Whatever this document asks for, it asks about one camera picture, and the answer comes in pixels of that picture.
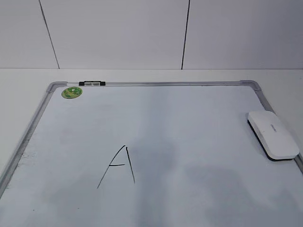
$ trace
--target whiteboard eraser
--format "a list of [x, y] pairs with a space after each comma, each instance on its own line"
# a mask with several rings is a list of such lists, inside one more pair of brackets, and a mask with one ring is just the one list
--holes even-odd
[[290, 160], [299, 154], [291, 134], [273, 112], [249, 112], [248, 123], [270, 160]]

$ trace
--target whiteboard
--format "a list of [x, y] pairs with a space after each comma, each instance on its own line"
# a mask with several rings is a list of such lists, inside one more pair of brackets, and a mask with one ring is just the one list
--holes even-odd
[[266, 158], [247, 124], [264, 109], [251, 87], [64, 89], [0, 199], [0, 226], [302, 226], [302, 173]]

